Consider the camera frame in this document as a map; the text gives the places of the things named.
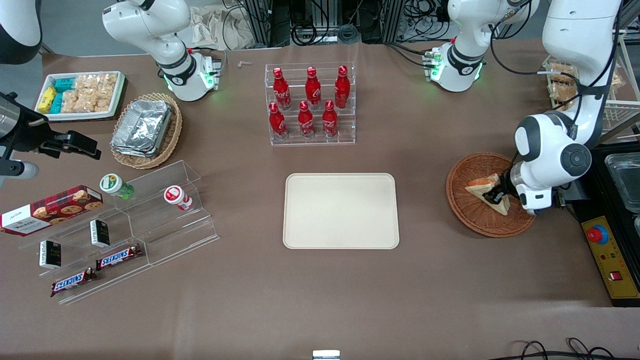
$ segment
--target red and white bottle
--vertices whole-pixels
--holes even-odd
[[[309,111],[309,104],[304,100],[300,101],[298,122],[300,123],[300,133],[302,133],[303,138],[311,139],[316,135],[316,130],[314,129],[314,114]]]
[[[177,185],[169,186],[164,191],[164,199],[169,204],[176,205],[182,211],[187,211],[193,207],[193,199]]]
[[[333,109],[333,101],[327,100],[322,114],[322,129],[324,135],[331,139],[338,135],[338,114]]]
[[[273,137],[279,141],[285,140],[289,137],[289,132],[287,131],[287,125],[284,123],[284,115],[282,115],[275,102],[269,104],[269,112],[269,123],[273,129]]]
[[[276,101],[280,109],[287,111],[291,109],[291,93],[289,92],[289,84],[282,75],[282,69],[277,67],[273,69],[273,92],[276,94]]]
[[[320,94],[320,81],[316,77],[316,68],[311,66],[307,68],[307,83],[305,84],[307,92],[307,101],[311,110],[320,109],[322,96]]]
[[[351,91],[351,82],[347,78],[348,69],[344,65],[338,68],[338,78],[335,80],[335,107],[344,109],[347,107],[349,100],[349,91]]]

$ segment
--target red switch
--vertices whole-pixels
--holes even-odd
[[[587,230],[587,239],[592,243],[603,245],[609,241],[609,234],[603,226],[594,225],[591,229]]]
[[[609,278],[612,281],[618,281],[618,280],[622,280],[622,275],[620,275],[619,271],[612,271],[609,273]]]

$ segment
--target brown table surface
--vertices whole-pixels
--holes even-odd
[[[434,44],[417,44],[426,49]],[[520,70],[540,66],[540,40],[497,44]],[[265,63],[356,59],[355,145],[272,148]],[[252,61],[239,69],[239,60]],[[179,102],[184,127],[167,164],[184,159],[221,238],[70,306],[50,299],[36,254],[0,239],[0,354],[11,359],[484,359],[515,354],[518,340],[568,350],[565,337],[637,356],[640,309],[611,308],[579,225],[548,210],[523,235],[488,239],[449,209],[447,172],[471,152],[512,155],[524,116],[548,108],[543,76],[517,76],[491,55],[468,91],[425,82],[382,45],[228,54],[220,90]],[[149,56],[45,56],[45,74],[119,70],[125,103],[168,92]],[[24,154],[40,175],[8,180],[0,211],[116,172],[113,121],[60,124],[99,141],[93,161]],[[294,172],[388,172],[396,179],[400,244],[394,250],[289,250],[282,244],[284,184]]]

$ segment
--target bottle cap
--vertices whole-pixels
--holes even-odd
[[[106,174],[100,180],[100,190],[106,193],[116,193],[122,187],[122,178],[116,174]]]
[[[164,191],[164,199],[171,205],[180,204],[183,198],[184,190],[177,185],[169,186]]]

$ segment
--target walkers cookie box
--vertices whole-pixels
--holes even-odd
[[[101,207],[102,196],[99,192],[78,185],[2,214],[0,231],[27,236]]]

